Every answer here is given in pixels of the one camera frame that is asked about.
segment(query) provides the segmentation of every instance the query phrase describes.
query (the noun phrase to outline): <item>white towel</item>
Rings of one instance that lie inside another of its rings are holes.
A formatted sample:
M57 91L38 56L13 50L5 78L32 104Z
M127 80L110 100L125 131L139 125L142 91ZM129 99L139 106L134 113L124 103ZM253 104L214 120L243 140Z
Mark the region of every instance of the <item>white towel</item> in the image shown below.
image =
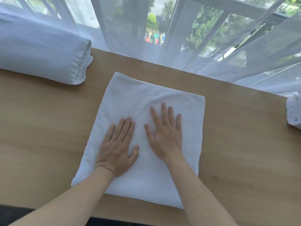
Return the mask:
M106 193L183 208L166 165L151 150L144 131L145 123L154 129L150 106L160 111L162 102L173 106L175 114L182 114L183 154L192 170L198 174L205 98L131 79L116 72L103 96L80 167L71 185L76 185L92 173L97 152L109 126L130 116L136 122L130 151L139 145L140 156L129 171L111 183Z
M69 85L82 83L92 62L91 40L0 13L0 68Z
M287 99L286 114L288 124L301 129L301 97L299 95Z

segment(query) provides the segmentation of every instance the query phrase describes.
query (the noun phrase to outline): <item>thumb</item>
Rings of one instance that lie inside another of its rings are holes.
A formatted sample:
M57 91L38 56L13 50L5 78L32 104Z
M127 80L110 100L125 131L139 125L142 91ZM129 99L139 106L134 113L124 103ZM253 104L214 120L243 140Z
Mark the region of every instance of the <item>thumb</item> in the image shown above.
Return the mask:
M135 162L136 159L139 157L139 146L135 146L133 148L132 155L129 157L129 164L132 166Z

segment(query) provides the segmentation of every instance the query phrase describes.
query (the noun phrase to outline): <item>wooden table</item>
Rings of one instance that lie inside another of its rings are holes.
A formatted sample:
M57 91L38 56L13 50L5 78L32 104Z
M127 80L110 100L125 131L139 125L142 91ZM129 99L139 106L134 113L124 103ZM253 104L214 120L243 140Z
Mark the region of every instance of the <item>wooden table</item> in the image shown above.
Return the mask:
M113 74L206 98L199 177L239 225L300 225L301 131L286 98L94 49L68 86L0 70L0 204L38 208L70 188ZM105 195L93 216L188 225L183 210Z

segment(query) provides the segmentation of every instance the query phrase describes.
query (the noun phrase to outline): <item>towel roll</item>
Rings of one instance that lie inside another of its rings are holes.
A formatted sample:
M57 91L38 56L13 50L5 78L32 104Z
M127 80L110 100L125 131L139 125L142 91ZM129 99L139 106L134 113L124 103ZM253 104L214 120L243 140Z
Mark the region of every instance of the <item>towel roll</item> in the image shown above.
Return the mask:
M78 85L91 64L91 40L10 13L0 13L0 68Z
M291 96L286 101L286 114L288 124L301 129L301 97Z

